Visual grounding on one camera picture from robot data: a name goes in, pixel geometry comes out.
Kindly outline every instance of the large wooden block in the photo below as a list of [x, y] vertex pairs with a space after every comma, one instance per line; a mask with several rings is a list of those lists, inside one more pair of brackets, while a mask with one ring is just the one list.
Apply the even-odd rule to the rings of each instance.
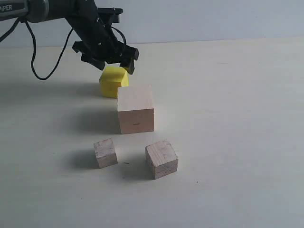
[[104, 69], [99, 83], [102, 96], [117, 98], [117, 89], [129, 86], [128, 72], [122, 67], [108, 66]]
[[154, 131], [154, 104], [150, 86], [118, 88], [117, 111], [122, 134]]
[[167, 140], [147, 146], [146, 160], [154, 179], [177, 171], [178, 157]]
[[95, 155], [100, 168], [117, 164], [114, 143], [112, 139], [94, 143]]

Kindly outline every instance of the robotic arm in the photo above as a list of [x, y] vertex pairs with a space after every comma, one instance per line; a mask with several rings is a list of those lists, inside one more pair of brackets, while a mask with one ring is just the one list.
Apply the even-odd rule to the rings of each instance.
[[[75, 52], [82, 53], [82, 61], [100, 70], [105, 62], [120, 63], [133, 74], [139, 52], [128, 46], [124, 35], [112, 27], [112, 23], [119, 23], [122, 12], [122, 9], [98, 8], [94, 0], [0, 0], [0, 21], [22, 18], [38, 23], [65, 18], [82, 40], [73, 45]], [[123, 43], [112, 29], [123, 37]]]

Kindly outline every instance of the small wooden cube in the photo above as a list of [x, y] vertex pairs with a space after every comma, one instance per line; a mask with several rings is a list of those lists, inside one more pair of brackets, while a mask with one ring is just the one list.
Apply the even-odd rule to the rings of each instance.
[[154, 132], [150, 86], [118, 88], [118, 119], [122, 134]]
[[112, 139], [94, 143], [95, 155], [99, 168], [117, 164], [114, 143]]
[[146, 161], [154, 179], [177, 171], [178, 157], [167, 140], [146, 146]]
[[117, 98], [117, 89], [129, 86], [128, 72], [122, 67], [108, 66], [104, 69], [99, 83], [102, 96]]

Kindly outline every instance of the tabletop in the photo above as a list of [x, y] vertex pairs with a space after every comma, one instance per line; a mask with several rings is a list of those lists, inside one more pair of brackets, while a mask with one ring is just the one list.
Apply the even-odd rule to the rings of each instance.
[[[71, 48], [45, 82], [31, 48], [0, 49], [3, 227], [303, 227], [304, 38], [135, 46], [156, 131], [129, 135]], [[40, 76], [60, 50], [38, 49]], [[98, 169], [108, 138], [118, 164]], [[179, 168], [152, 180], [145, 146], [164, 139]]]

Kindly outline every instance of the yellow foam block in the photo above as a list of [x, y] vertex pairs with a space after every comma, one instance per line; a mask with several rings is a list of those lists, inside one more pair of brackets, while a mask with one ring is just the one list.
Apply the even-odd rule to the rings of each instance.
[[102, 96], [117, 98], [118, 88], [129, 86], [128, 72], [122, 67], [108, 66], [103, 71], [99, 83]]

